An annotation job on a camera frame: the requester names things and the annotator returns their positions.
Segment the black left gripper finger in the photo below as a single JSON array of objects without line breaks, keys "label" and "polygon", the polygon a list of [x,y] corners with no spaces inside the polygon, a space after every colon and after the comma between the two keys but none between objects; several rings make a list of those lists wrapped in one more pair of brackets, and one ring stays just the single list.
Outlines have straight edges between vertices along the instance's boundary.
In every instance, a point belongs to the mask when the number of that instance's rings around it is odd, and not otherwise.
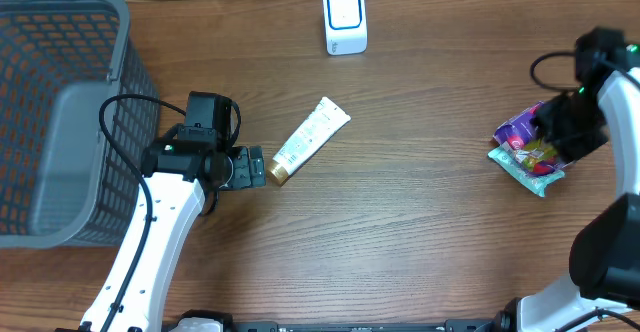
[{"label": "black left gripper finger", "polygon": [[266,185],[263,150],[260,146],[251,146],[249,148],[249,171],[253,188]]},{"label": "black left gripper finger", "polygon": [[233,173],[229,181],[221,187],[222,191],[234,191],[249,188],[251,176],[249,151],[247,147],[233,147],[230,152]]}]

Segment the green yellow snack pack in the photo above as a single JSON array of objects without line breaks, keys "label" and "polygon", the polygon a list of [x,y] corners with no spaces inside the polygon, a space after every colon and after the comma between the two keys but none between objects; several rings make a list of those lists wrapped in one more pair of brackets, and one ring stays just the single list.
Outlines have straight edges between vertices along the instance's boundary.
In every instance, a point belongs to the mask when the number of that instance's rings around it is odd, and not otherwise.
[{"label": "green yellow snack pack", "polygon": [[554,165],[557,162],[557,151],[541,139],[533,140],[515,152],[515,160],[533,171],[536,165]]}]

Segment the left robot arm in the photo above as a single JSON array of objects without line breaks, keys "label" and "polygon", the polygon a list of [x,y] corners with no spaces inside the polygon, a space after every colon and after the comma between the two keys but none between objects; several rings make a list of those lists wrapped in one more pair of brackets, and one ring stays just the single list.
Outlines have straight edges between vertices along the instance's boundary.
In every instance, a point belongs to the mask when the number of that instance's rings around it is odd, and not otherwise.
[{"label": "left robot arm", "polygon": [[222,191],[266,184],[262,149],[236,141],[242,122],[232,99],[192,92],[184,121],[143,150],[130,167],[139,195],[109,275],[79,328],[159,331],[184,242],[196,218],[211,213]]}]

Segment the grey plastic mesh basket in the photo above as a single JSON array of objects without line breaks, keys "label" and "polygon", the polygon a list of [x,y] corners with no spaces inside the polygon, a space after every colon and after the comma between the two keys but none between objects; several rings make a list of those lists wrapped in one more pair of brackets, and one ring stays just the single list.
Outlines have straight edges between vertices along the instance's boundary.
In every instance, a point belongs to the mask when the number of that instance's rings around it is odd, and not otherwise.
[{"label": "grey plastic mesh basket", "polygon": [[124,0],[1,0],[1,244],[117,245],[157,91]]}]

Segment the purple red pad pack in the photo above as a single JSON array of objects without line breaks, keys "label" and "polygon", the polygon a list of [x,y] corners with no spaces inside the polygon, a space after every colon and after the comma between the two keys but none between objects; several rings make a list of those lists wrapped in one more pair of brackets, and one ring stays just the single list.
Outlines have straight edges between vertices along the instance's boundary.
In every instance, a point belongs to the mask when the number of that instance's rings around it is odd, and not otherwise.
[{"label": "purple red pad pack", "polygon": [[[535,113],[543,105],[544,103],[542,101],[537,102],[533,106],[522,111],[520,114],[517,114],[504,122],[495,131],[493,136],[494,140],[514,160],[515,152],[517,150],[522,149],[526,144],[533,140],[543,140],[538,136],[538,128],[533,124]],[[557,170],[562,170],[564,167],[565,163],[561,160],[560,156],[557,153],[557,162],[554,165],[536,165],[533,171],[530,171],[524,167],[523,168],[527,173],[533,176],[543,176]]]}]

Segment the teal wet wipes pack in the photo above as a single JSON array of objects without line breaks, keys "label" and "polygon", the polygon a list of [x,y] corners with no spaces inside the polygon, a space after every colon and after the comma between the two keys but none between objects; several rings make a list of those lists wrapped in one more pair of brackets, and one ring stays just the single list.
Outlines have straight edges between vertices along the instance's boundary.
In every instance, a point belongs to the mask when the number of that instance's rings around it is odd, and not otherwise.
[{"label": "teal wet wipes pack", "polygon": [[527,173],[502,147],[496,147],[489,151],[487,157],[497,163],[522,186],[541,198],[546,196],[546,188],[549,185],[565,177],[565,172],[562,170],[543,176],[533,176]]}]

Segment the white tube gold cap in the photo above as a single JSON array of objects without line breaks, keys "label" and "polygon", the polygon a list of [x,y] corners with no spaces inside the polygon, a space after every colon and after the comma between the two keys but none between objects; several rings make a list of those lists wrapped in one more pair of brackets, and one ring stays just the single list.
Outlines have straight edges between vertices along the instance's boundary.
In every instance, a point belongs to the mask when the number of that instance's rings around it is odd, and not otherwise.
[{"label": "white tube gold cap", "polygon": [[282,186],[350,121],[350,115],[329,98],[323,97],[272,157],[266,167],[269,176]]}]

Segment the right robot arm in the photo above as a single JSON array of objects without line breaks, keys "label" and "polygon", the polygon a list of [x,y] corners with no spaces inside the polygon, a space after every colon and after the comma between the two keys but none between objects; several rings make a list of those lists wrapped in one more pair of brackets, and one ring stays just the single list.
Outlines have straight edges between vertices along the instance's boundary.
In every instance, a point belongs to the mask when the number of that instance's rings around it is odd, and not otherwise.
[{"label": "right robot arm", "polygon": [[539,197],[604,147],[613,200],[575,237],[568,270],[541,291],[511,300],[476,331],[587,331],[616,320],[639,328],[639,45],[595,27],[565,56],[574,87],[551,86],[496,128],[488,158]]}]

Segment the white barcode scanner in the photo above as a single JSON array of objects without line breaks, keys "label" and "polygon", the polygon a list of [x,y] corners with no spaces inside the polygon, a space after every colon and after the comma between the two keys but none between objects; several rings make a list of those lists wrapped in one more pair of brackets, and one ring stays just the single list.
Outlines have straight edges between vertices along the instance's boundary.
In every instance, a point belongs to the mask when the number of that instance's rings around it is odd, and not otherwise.
[{"label": "white barcode scanner", "polygon": [[368,45],[365,0],[322,0],[326,50],[331,56],[363,53]]}]

